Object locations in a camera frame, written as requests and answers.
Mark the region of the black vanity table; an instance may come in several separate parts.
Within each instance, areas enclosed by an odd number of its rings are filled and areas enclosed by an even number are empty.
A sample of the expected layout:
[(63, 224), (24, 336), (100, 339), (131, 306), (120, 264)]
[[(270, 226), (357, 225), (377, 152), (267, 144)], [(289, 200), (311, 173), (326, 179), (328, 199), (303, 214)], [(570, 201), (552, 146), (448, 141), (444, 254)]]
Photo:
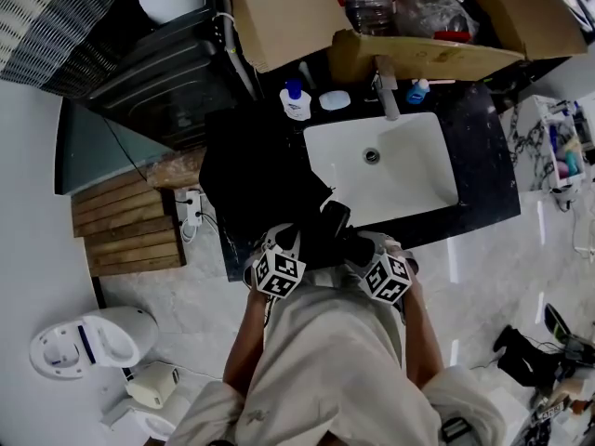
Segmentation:
[[(455, 83), (430, 92), (420, 106), (438, 116), (454, 170), (458, 202), (426, 214), (391, 218), (364, 229), (396, 235), (405, 248), (419, 247), (491, 226), (520, 214), (513, 165), (504, 131), (488, 88), (479, 83)], [(306, 170), (305, 123), (284, 129), (277, 145), (301, 174)], [(257, 234), (243, 235), (220, 216), (219, 235), (228, 280), (240, 281)]]

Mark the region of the wooden slat steps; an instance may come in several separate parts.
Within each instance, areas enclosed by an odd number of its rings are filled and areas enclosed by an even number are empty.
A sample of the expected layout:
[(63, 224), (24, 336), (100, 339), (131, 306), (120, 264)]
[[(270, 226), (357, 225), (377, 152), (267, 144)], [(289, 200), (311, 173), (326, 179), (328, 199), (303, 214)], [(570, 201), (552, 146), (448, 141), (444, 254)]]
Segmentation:
[[(204, 149), (170, 155), (74, 194), (73, 235), (84, 242), (92, 277), (186, 265), (183, 245), (199, 229), (187, 224), (186, 191), (202, 192), (204, 158)], [(203, 223), (213, 226), (203, 201)]]

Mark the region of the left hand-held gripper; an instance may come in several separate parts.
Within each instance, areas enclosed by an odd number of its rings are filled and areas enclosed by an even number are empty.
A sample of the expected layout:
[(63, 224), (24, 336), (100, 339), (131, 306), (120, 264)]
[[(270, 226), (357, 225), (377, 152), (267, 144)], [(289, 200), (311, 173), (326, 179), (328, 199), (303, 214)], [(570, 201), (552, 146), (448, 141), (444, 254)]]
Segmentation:
[[(278, 233), (291, 228), (283, 223), (269, 229), (265, 235), (267, 247), (277, 244)], [(298, 260), (301, 246), (301, 231), (296, 233), (291, 249), (285, 252), (280, 246), (258, 249), (245, 262), (244, 284), (274, 298), (289, 297), (301, 283), (306, 264)]]

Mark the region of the white pump bottle blue cap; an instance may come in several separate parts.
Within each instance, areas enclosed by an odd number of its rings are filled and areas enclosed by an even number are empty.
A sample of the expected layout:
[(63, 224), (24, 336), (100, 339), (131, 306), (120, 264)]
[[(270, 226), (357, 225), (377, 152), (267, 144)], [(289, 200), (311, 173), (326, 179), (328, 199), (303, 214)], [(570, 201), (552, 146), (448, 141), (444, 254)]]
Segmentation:
[(311, 96), (302, 89), (299, 79), (288, 79), (279, 97), (290, 119), (304, 122), (311, 118)]

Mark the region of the person's beige clothing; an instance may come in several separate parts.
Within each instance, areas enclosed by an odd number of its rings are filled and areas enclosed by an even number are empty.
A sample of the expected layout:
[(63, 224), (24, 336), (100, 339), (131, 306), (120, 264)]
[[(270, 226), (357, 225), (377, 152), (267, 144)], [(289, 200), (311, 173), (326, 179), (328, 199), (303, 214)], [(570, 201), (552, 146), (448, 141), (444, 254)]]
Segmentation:
[(502, 446), (505, 420), (466, 368), (409, 380), (405, 322), (345, 268), (266, 311), (244, 397), (207, 384), (165, 446)]

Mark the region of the person's left forearm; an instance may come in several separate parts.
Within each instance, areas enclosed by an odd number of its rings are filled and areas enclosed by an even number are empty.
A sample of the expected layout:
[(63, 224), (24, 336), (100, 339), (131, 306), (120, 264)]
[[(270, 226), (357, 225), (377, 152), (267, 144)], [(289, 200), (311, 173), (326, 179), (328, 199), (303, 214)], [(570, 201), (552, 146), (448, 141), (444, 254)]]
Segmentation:
[(246, 396), (264, 348), (268, 298), (252, 289), (245, 313), (226, 361), (222, 381)]

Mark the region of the white toilet open lid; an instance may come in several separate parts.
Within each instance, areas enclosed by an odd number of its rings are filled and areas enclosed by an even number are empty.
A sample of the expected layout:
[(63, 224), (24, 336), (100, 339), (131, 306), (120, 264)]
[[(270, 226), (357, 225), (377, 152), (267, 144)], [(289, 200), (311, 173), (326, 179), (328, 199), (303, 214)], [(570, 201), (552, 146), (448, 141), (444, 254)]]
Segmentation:
[(130, 306), (97, 309), (37, 334), (29, 357), (40, 375), (72, 381), (96, 367), (133, 367), (157, 339), (158, 325), (148, 312)]

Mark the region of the person's right forearm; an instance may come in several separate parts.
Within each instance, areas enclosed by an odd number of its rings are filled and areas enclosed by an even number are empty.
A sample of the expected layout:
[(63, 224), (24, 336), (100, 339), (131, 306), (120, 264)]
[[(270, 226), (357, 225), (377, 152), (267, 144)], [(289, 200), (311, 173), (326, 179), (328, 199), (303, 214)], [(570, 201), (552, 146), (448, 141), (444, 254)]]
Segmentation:
[(411, 280), (411, 287), (403, 295), (406, 374), (422, 389), (444, 369), (444, 364), (422, 286), (414, 274), (411, 274)]

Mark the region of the beige box appliance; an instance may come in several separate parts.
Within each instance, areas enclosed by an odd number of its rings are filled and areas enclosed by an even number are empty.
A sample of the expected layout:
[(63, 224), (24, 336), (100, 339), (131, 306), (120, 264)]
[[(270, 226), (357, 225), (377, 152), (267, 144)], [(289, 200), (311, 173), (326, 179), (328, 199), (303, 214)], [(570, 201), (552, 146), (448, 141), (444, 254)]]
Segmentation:
[(141, 405), (162, 409), (179, 382), (178, 368), (155, 361), (144, 367), (126, 383), (127, 394)]

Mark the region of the large open cardboard box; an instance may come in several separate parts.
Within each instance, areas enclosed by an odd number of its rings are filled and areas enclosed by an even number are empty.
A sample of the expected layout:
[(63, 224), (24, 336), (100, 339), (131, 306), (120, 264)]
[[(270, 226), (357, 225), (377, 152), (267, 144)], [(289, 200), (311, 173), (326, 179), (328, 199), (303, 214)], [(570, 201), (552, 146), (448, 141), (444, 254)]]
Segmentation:
[(385, 57), (398, 80), (478, 81), (521, 60), (585, 54), (588, 46), (562, 0), (475, 0), (499, 47), (359, 34), (338, 0), (232, 0), (245, 59), (270, 72), (325, 50), (333, 80), (359, 83)]

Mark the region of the white helmet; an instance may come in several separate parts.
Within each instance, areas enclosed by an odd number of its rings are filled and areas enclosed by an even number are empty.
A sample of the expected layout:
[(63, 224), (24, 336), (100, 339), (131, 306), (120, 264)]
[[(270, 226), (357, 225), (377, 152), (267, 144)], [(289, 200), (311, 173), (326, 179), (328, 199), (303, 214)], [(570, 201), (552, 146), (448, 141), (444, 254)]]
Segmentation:
[(580, 195), (580, 188), (576, 185), (566, 185), (561, 188), (551, 190), (551, 195), (558, 205), (558, 208), (563, 212), (568, 212)]

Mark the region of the black cloth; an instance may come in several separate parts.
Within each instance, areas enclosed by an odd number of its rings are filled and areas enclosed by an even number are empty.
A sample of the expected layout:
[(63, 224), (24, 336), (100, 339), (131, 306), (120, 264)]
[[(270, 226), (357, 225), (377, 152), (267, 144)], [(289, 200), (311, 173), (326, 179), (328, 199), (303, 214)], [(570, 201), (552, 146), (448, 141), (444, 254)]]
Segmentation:
[(298, 124), (256, 105), (206, 118), (199, 184), (215, 210), (227, 276), (237, 281), (268, 229), (318, 213), (330, 188), (307, 161)]

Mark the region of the dark grey washing machine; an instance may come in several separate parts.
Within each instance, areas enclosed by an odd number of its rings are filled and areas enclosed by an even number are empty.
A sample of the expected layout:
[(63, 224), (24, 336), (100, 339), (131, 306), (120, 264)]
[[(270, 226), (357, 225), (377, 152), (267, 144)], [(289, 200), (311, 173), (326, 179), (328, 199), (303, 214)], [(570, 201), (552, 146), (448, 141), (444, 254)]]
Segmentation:
[(205, 146), (206, 118), (250, 99), (226, 46), (231, 26), (212, 9), (168, 22), (139, 40), (84, 105), (174, 151)]

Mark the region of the small blue bottle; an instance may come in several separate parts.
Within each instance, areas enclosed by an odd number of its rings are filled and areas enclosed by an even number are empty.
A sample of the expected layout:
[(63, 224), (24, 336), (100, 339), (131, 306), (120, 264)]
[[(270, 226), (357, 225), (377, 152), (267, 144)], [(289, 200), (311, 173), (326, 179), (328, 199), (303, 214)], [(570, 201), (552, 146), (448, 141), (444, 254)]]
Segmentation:
[(429, 92), (430, 83), (427, 79), (416, 80), (406, 94), (406, 102), (410, 105), (419, 105)]

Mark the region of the woven two-tone basket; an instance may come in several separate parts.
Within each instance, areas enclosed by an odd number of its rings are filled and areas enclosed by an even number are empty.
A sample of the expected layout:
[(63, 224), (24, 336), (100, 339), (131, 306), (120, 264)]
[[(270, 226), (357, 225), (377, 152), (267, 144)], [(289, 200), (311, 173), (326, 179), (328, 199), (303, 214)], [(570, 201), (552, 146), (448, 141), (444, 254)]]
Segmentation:
[(0, 79), (82, 98), (152, 29), (139, 0), (0, 0)]

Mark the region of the white power strip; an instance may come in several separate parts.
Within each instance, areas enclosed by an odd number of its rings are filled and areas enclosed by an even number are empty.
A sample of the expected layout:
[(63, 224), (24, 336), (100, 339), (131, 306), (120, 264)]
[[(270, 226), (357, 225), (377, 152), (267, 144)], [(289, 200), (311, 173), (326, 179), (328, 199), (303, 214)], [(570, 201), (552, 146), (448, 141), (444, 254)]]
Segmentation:
[(187, 224), (198, 228), (202, 225), (202, 193), (199, 190), (186, 191)]

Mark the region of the marble pattern cabinet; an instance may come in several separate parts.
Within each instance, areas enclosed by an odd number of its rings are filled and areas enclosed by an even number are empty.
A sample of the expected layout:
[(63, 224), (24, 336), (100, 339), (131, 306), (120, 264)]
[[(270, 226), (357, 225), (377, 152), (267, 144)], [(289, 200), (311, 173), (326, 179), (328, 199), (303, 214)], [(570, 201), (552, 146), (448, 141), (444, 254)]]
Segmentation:
[(574, 101), (530, 96), (500, 115), (518, 191), (562, 191), (587, 178)]

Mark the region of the white sink basin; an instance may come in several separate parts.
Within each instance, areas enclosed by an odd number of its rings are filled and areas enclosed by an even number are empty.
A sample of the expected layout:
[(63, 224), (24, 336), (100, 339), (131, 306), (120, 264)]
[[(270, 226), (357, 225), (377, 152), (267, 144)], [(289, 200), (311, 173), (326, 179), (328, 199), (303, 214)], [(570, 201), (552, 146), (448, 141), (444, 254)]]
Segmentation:
[(403, 114), (313, 125), (303, 132), (311, 170), (364, 227), (456, 205), (459, 196), (437, 115)]

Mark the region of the white toilet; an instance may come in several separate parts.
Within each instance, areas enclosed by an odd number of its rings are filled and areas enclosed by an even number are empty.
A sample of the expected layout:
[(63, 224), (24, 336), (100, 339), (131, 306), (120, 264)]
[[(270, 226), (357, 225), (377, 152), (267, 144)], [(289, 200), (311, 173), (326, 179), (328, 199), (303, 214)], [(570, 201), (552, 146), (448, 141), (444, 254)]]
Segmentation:
[(150, 438), (167, 442), (189, 409), (190, 402), (177, 393), (173, 393), (161, 409), (153, 409), (132, 398), (125, 398), (104, 414), (100, 423), (114, 431), (118, 423), (132, 419)]

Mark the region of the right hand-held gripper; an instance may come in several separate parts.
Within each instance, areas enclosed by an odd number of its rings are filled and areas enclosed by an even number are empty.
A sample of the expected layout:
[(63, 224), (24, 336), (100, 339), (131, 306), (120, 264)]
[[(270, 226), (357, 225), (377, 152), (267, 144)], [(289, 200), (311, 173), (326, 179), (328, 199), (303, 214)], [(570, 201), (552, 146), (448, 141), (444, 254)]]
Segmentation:
[[(370, 240), (376, 252), (399, 250), (399, 243), (385, 233), (360, 230), (357, 235)], [(418, 264), (412, 253), (392, 256), (388, 253), (375, 255), (374, 261), (362, 266), (345, 259), (345, 265), (357, 276), (362, 277), (359, 286), (374, 301), (395, 308), (405, 322), (403, 296), (412, 286), (410, 270), (418, 273)]]

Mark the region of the chrome faucet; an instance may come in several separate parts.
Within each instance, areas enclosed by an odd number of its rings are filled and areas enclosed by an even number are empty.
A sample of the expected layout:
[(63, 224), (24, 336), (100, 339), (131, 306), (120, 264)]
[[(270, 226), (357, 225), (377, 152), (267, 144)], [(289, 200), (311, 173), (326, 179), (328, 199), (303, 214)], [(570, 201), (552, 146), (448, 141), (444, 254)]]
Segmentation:
[(382, 75), (377, 72), (373, 81), (373, 86), (377, 92), (378, 100), (383, 107), (386, 118), (389, 121), (396, 121), (401, 113), (394, 97), (394, 91), (398, 89), (395, 77), (393, 75)]

